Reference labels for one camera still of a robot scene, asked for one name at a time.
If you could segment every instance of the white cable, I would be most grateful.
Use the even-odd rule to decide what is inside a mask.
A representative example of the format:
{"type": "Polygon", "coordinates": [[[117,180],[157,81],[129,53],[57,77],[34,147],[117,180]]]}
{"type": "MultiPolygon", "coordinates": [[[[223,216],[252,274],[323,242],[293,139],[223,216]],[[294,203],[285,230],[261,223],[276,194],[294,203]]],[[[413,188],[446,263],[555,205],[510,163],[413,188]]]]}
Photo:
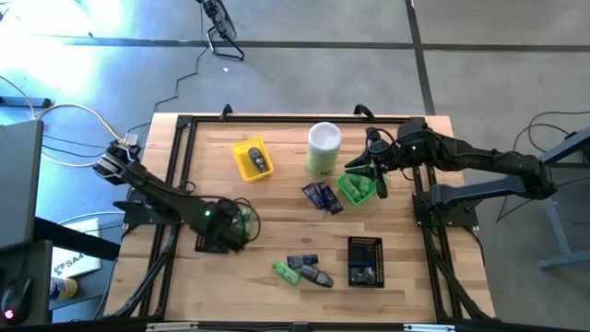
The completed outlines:
{"type": "Polygon", "coordinates": [[[92,216],[102,216],[102,215],[111,215],[111,214],[124,214],[124,212],[123,211],[92,212],[92,213],[87,213],[87,214],[75,216],[75,217],[72,217],[70,219],[62,220],[62,221],[58,222],[57,224],[58,225],[63,225],[65,223],[69,222],[69,221],[80,219],[80,218],[92,217],[92,216]]]}
{"type": "MultiPolygon", "coordinates": [[[[47,112],[52,111],[56,108],[77,107],[77,108],[80,108],[82,110],[85,110],[85,111],[88,111],[88,112],[94,114],[97,118],[99,118],[99,120],[102,122],[102,124],[107,127],[107,129],[111,132],[111,134],[115,138],[117,138],[119,141],[123,142],[123,139],[120,136],[118,136],[117,133],[114,132],[114,130],[111,128],[111,126],[109,124],[107,124],[107,122],[102,118],[102,116],[100,116],[100,114],[98,114],[96,111],[94,111],[86,106],[83,106],[83,105],[74,104],[74,103],[65,103],[65,104],[57,104],[57,105],[54,105],[48,109],[41,111],[40,113],[35,113],[35,109],[33,108],[33,104],[30,102],[30,99],[29,99],[29,97],[27,97],[25,92],[23,92],[23,90],[21,90],[19,87],[17,87],[17,85],[15,85],[11,81],[9,81],[7,78],[5,78],[1,75],[0,75],[0,78],[2,78],[6,83],[10,84],[14,89],[16,89],[18,92],[20,92],[20,94],[25,98],[25,101],[27,101],[27,104],[29,105],[30,113],[33,117],[33,120],[41,119],[47,112]]],[[[74,164],[74,163],[55,160],[52,157],[49,157],[48,155],[46,155],[44,152],[41,152],[41,155],[50,161],[53,161],[53,162],[60,164],[60,165],[69,166],[69,167],[81,168],[81,167],[91,167],[92,165],[94,165],[94,162],[89,162],[89,163],[85,163],[85,164],[74,164]]]]}

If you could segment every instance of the green object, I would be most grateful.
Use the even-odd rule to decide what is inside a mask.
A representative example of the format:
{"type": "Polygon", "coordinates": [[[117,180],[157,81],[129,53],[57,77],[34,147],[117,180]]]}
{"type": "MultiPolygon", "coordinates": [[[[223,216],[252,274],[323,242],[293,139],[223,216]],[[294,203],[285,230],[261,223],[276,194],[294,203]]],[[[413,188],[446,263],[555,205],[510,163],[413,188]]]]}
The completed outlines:
{"type": "Polygon", "coordinates": [[[371,185],[371,179],[369,179],[368,177],[364,177],[364,176],[360,177],[359,190],[368,193],[370,185],[371,185]]]}
{"type": "Polygon", "coordinates": [[[273,268],[275,269],[275,273],[277,273],[279,276],[281,276],[284,280],[288,281],[293,286],[297,285],[299,279],[301,278],[299,273],[293,271],[284,263],[275,262],[273,263],[273,268]]]}
{"type": "Polygon", "coordinates": [[[347,178],[350,179],[350,181],[352,182],[352,184],[356,185],[357,187],[359,186],[359,183],[360,183],[360,175],[357,175],[357,174],[347,174],[347,178]]]}
{"type": "MultiPolygon", "coordinates": [[[[350,200],[350,202],[355,205],[358,206],[360,204],[362,204],[362,202],[364,202],[365,200],[367,200],[369,197],[373,196],[376,192],[377,192],[377,184],[375,184],[374,181],[371,181],[371,179],[366,178],[367,180],[369,180],[369,190],[366,192],[366,195],[361,198],[360,200],[355,200],[347,191],[346,188],[344,188],[344,186],[342,185],[342,181],[344,179],[346,179],[347,177],[349,177],[351,174],[346,174],[346,173],[342,173],[340,175],[340,177],[338,177],[338,186],[340,187],[340,190],[342,190],[344,192],[344,195],[346,195],[346,197],[348,197],[348,200],[350,200]]],[[[383,176],[383,179],[387,182],[387,176],[383,176]]]]}
{"type": "Polygon", "coordinates": [[[355,201],[360,199],[359,189],[357,189],[357,187],[354,186],[354,184],[352,184],[348,177],[345,177],[342,180],[342,187],[344,188],[344,190],[347,191],[347,193],[352,197],[352,199],[354,199],[355,201]]]}

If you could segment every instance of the black tray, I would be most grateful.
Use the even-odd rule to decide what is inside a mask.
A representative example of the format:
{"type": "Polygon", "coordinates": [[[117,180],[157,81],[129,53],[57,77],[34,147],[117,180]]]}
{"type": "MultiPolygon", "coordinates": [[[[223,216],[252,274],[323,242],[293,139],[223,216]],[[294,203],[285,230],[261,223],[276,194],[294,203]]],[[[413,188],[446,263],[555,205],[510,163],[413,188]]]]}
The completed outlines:
{"type": "Polygon", "coordinates": [[[348,285],[350,287],[384,288],[384,246],[381,238],[348,237],[348,285]],[[370,267],[374,271],[374,282],[359,282],[353,278],[352,270],[370,267]]]}

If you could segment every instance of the computer mouse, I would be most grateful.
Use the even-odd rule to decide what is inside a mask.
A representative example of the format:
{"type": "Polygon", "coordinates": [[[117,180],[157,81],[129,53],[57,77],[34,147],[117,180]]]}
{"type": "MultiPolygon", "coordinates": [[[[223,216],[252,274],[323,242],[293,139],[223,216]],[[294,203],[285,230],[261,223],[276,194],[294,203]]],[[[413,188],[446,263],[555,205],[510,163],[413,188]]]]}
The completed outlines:
{"type": "Polygon", "coordinates": [[[20,277],[8,282],[2,294],[2,318],[9,326],[19,325],[29,316],[31,279],[20,277]]]}

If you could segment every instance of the black cable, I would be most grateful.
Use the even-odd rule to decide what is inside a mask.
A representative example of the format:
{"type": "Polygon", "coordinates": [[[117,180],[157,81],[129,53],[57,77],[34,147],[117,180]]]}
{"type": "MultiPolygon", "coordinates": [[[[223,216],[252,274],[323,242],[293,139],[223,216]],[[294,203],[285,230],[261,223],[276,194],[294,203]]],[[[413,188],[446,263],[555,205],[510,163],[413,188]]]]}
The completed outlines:
{"type": "MultiPolygon", "coordinates": [[[[516,135],[516,138],[514,139],[514,143],[513,143],[513,150],[516,148],[516,145],[518,144],[518,139],[520,138],[520,136],[522,134],[525,133],[525,131],[529,131],[530,133],[530,129],[536,126],[545,126],[545,127],[549,127],[549,128],[553,128],[555,130],[559,130],[562,133],[564,133],[565,135],[569,135],[570,133],[568,133],[567,131],[563,130],[562,128],[559,128],[556,125],[553,124],[530,124],[527,127],[525,127],[523,130],[520,131],[520,133],[518,133],[518,135],[516,135]]],[[[504,208],[506,208],[506,203],[508,201],[508,196],[505,196],[504,199],[501,202],[501,207],[500,207],[500,211],[498,212],[498,216],[496,217],[496,222],[498,222],[498,220],[500,220],[500,216],[502,215],[502,212],[504,211],[504,208]]]]}
{"type": "Polygon", "coordinates": [[[411,181],[411,182],[414,182],[414,179],[410,179],[410,178],[408,178],[408,177],[406,176],[406,174],[404,173],[404,170],[401,170],[401,172],[402,172],[402,175],[404,176],[404,179],[406,179],[406,180],[408,180],[408,181],[411,181]]]}
{"type": "Polygon", "coordinates": [[[476,242],[479,245],[479,251],[481,252],[481,261],[483,262],[483,266],[485,266],[486,265],[486,257],[483,255],[483,245],[481,245],[481,240],[479,239],[478,235],[472,229],[470,229],[468,227],[464,227],[464,229],[466,231],[468,231],[471,234],[471,236],[473,236],[474,239],[476,239],[476,242]]]}
{"type": "Polygon", "coordinates": [[[195,70],[193,71],[193,73],[191,73],[189,75],[185,75],[183,77],[180,77],[180,78],[176,79],[176,86],[174,87],[174,96],[169,97],[169,98],[167,98],[165,100],[158,101],[158,102],[156,102],[154,104],[154,113],[156,113],[158,111],[158,106],[160,104],[162,104],[164,102],[167,102],[167,101],[173,101],[173,100],[176,100],[176,99],[179,98],[178,97],[178,87],[179,87],[181,81],[183,81],[183,80],[185,80],[185,79],[187,79],[189,77],[193,77],[195,75],[198,76],[198,70],[197,69],[198,69],[198,65],[199,65],[199,60],[205,54],[205,52],[209,49],[209,46],[207,44],[205,44],[205,39],[203,38],[203,31],[204,31],[204,27],[203,27],[203,3],[201,3],[201,42],[205,46],[205,50],[203,50],[203,52],[200,53],[199,56],[196,57],[196,60],[195,60],[195,70]]]}
{"type": "Polygon", "coordinates": [[[483,198],[482,199],[479,199],[477,202],[473,203],[471,206],[465,207],[464,208],[465,212],[468,213],[469,211],[471,211],[472,209],[474,209],[476,206],[478,206],[479,203],[481,203],[481,202],[483,202],[483,198]]]}
{"type": "MultiPolygon", "coordinates": [[[[582,115],[582,114],[590,114],[590,111],[584,111],[584,112],[543,112],[543,113],[539,113],[537,115],[535,115],[533,117],[533,119],[531,120],[529,126],[532,126],[532,124],[535,122],[535,120],[543,115],[547,115],[547,114],[562,114],[562,115],[582,115]]],[[[545,152],[544,149],[540,148],[539,146],[537,146],[537,144],[535,144],[533,142],[533,138],[531,135],[531,130],[529,128],[528,130],[528,140],[531,142],[531,144],[533,145],[533,147],[537,148],[539,151],[545,152]]]]}
{"type": "Polygon", "coordinates": [[[80,142],[71,141],[71,140],[67,140],[67,139],[63,139],[63,138],[49,136],[49,135],[43,135],[43,137],[47,137],[47,138],[50,138],[50,139],[54,139],[54,140],[58,140],[58,141],[66,142],[66,143],[76,144],[76,145],[83,146],[83,147],[106,149],[106,147],[101,147],[101,146],[92,145],[92,144],[86,144],[86,143],[80,143],[80,142]]]}
{"type": "Polygon", "coordinates": [[[104,153],[104,152],[101,152],[101,153],[99,153],[99,154],[96,154],[96,155],[91,155],[91,156],[89,156],[89,155],[81,155],[81,154],[77,154],[77,153],[75,153],[75,152],[65,151],[65,150],[62,150],[62,149],[59,149],[59,148],[52,148],[52,147],[48,147],[48,146],[46,146],[46,145],[41,145],[41,146],[42,146],[42,147],[44,147],[44,148],[48,148],[49,150],[53,150],[53,151],[57,151],[57,152],[66,153],[66,154],[68,154],[68,155],[72,155],[72,156],[76,156],[76,157],[80,157],[80,158],[97,158],[97,157],[100,157],[100,156],[102,156],[102,154],[104,153]]]}
{"type": "Polygon", "coordinates": [[[138,124],[138,125],[136,125],[135,127],[131,127],[129,130],[127,130],[127,134],[129,134],[129,133],[130,133],[132,130],[135,130],[135,129],[137,129],[137,128],[140,128],[140,127],[142,127],[142,126],[144,126],[144,125],[151,125],[151,121],[150,121],[150,122],[148,122],[148,123],[144,123],[144,124],[138,124]]]}
{"type": "MultiPolygon", "coordinates": [[[[568,184],[574,184],[574,183],[577,183],[577,182],[579,182],[579,181],[583,181],[583,180],[590,180],[590,176],[588,176],[588,177],[584,177],[584,178],[580,178],[580,179],[570,180],[570,181],[564,182],[563,184],[559,184],[557,187],[558,187],[558,188],[561,188],[561,187],[563,187],[563,186],[565,186],[565,185],[568,185],[568,184]]],[[[526,205],[526,204],[528,204],[528,203],[532,202],[533,200],[534,200],[534,199],[532,199],[532,198],[531,198],[531,199],[528,199],[528,200],[526,200],[524,203],[521,203],[521,204],[517,205],[516,207],[513,207],[513,208],[512,208],[510,211],[508,211],[508,212],[504,213],[503,215],[500,215],[500,216],[499,216],[499,218],[496,220],[496,223],[498,223],[498,221],[500,221],[500,220],[501,220],[501,219],[503,219],[504,217],[507,217],[509,214],[511,214],[511,213],[513,213],[513,212],[515,212],[515,211],[516,211],[518,208],[520,208],[520,207],[523,207],[524,205],[526,205]]],[[[581,225],[581,224],[585,224],[585,222],[584,222],[584,223],[580,223],[580,222],[578,222],[578,223],[573,223],[573,222],[572,222],[572,224],[574,224],[574,225],[576,225],[576,224],[577,224],[577,225],[581,225]]]]}

